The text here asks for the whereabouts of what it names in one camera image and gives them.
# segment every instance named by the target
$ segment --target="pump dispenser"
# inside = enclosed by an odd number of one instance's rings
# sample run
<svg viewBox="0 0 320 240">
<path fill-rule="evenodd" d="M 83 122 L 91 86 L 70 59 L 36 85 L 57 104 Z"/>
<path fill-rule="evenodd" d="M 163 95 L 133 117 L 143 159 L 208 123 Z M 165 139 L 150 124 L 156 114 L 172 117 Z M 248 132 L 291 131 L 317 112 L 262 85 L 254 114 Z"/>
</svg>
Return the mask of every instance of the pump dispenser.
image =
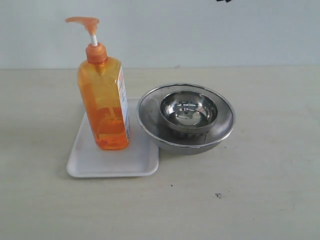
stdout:
<svg viewBox="0 0 320 240">
<path fill-rule="evenodd" d="M 97 41 L 99 19 L 69 17 L 67 23 L 84 25 L 91 37 L 87 60 L 78 69 L 78 86 L 96 144 L 102 150 L 120 150 L 129 144 L 130 122 L 121 62 L 107 56 Z"/>
</svg>

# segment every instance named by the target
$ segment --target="white table surface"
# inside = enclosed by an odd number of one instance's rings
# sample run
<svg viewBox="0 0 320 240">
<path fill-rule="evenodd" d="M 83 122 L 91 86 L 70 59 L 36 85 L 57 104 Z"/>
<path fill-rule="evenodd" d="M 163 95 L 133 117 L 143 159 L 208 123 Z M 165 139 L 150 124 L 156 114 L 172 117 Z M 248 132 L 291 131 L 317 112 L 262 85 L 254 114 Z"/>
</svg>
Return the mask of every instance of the white table surface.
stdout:
<svg viewBox="0 0 320 240">
<path fill-rule="evenodd" d="M 147 177 L 75 179 L 75 70 L 0 70 L 1 240 L 320 239 L 320 66 L 125 69 L 128 97 L 195 83 L 225 96 L 232 134 L 160 151 Z"/>
</svg>

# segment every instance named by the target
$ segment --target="white tray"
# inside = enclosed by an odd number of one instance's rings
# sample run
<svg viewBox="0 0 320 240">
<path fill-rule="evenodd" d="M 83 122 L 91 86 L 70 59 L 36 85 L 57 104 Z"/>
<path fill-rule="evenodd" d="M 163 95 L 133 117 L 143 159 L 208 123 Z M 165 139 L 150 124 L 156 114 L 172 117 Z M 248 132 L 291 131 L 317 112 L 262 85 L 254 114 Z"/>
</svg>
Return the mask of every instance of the white tray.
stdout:
<svg viewBox="0 0 320 240">
<path fill-rule="evenodd" d="M 153 174 L 159 165 L 158 147 L 136 117 L 139 98 L 128 98 L 130 143 L 123 150 L 100 150 L 84 113 L 66 170 L 75 178 L 137 177 Z"/>
</svg>

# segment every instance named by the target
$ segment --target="black mark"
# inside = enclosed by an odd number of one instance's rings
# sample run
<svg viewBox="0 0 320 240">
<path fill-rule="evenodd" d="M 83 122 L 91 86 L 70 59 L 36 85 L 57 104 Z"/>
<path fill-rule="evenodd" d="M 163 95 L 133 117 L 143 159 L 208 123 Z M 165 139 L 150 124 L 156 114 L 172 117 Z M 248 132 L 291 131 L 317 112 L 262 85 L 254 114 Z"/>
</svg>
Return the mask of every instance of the black mark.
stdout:
<svg viewBox="0 0 320 240">
<path fill-rule="evenodd" d="M 218 199 L 222 199 L 222 194 L 221 194 L 221 193 L 216 193 L 215 195 L 216 195 L 216 197 L 217 197 Z"/>
</svg>

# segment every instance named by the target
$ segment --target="stainless steel bowl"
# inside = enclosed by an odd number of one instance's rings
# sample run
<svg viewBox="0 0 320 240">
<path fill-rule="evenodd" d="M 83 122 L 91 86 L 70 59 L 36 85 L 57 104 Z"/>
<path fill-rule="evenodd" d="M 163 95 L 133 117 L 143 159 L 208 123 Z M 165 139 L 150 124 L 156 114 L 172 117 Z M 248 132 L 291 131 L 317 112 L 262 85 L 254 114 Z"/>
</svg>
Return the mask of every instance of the stainless steel bowl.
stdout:
<svg viewBox="0 0 320 240">
<path fill-rule="evenodd" d="M 202 93 L 177 91 L 163 98 L 160 115 L 177 136 L 192 137 L 205 134 L 213 127 L 218 108 Z"/>
<path fill-rule="evenodd" d="M 160 105 L 165 97 L 176 92 L 195 92 L 214 102 L 217 115 L 209 131 L 197 137 L 173 134 L 163 121 Z M 223 96 L 206 87 L 188 83 L 166 84 L 150 90 L 139 100 L 136 116 L 142 129 L 159 148 L 182 155 L 200 154 L 214 148 L 230 135 L 235 126 L 235 112 Z"/>
</svg>

